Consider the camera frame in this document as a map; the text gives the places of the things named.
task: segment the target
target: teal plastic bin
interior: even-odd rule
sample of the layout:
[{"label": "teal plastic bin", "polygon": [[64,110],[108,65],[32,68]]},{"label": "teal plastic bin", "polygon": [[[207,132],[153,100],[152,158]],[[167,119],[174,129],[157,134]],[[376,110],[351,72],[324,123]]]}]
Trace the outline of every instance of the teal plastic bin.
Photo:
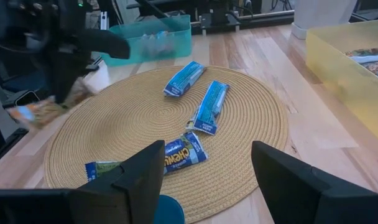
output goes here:
[{"label": "teal plastic bin", "polygon": [[127,39],[131,47],[130,58],[126,60],[111,58],[102,53],[102,59],[110,67],[186,57],[191,54],[189,15],[118,25],[109,30]]}]

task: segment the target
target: teal object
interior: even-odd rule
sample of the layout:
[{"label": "teal object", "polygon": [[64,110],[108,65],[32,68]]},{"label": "teal object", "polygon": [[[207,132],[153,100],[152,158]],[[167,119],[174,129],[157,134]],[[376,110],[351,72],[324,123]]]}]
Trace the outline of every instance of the teal object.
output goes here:
[{"label": "teal object", "polygon": [[126,60],[111,58],[108,54],[101,53],[102,59],[109,67],[186,57],[191,54],[189,15],[117,25],[109,30],[127,39],[131,47],[130,58]]},{"label": "teal object", "polygon": [[185,224],[181,205],[172,197],[160,195],[153,224]]}]

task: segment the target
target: wooden table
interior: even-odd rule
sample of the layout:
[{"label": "wooden table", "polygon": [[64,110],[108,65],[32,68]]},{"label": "wooden table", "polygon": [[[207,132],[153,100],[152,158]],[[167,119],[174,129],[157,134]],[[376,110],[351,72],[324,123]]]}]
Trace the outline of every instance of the wooden table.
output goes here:
[{"label": "wooden table", "polygon": [[[290,26],[193,36],[186,58],[107,68],[85,80],[101,90],[154,68],[186,65],[228,67],[266,83],[284,102],[290,136],[285,152],[340,178],[378,192],[378,139],[305,65],[305,43]],[[66,114],[42,131],[31,131],[0,160],[0,189],[44,188],[44,153]],[[237,205],[200,223],[273,223],[259,189]]]}]

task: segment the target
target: round jute placemat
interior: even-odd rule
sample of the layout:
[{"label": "round jute placemat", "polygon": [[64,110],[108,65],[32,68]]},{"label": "round jute placemat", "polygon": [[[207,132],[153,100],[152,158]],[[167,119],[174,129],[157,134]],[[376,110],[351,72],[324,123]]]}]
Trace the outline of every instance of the round jute placemat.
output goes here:
[{"label": "round jute placemat", "polygon": [[167,174],[161,193],[179,201],[187,223],[210,217],[249,195],[257,187],[251,142],[284,148],[288,133],[284,107],[256,79],[212,66],[182,97],[164,97],[164,86],[181,68],[129,77],[73,112],[48,145],[45,179],[49,187],[79,187],[87,181],[87,162],[123,161],[155,140],[178,138],[208,85],[218,80],[230,89],[216,135],[198,133],[209,159]]}]

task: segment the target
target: yellow plastic bin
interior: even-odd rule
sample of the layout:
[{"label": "yellow plastic bin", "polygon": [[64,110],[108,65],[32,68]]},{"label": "yellow plastic bin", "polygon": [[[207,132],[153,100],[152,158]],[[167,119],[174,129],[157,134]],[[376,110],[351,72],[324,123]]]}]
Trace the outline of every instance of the yellow plastic bin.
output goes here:
[{"label": "yellow plastic bin", "polygon": [[344,54],[369,48],[378,48],[378,21],[307,33],[308,67],[378,137],[378,77]]}]

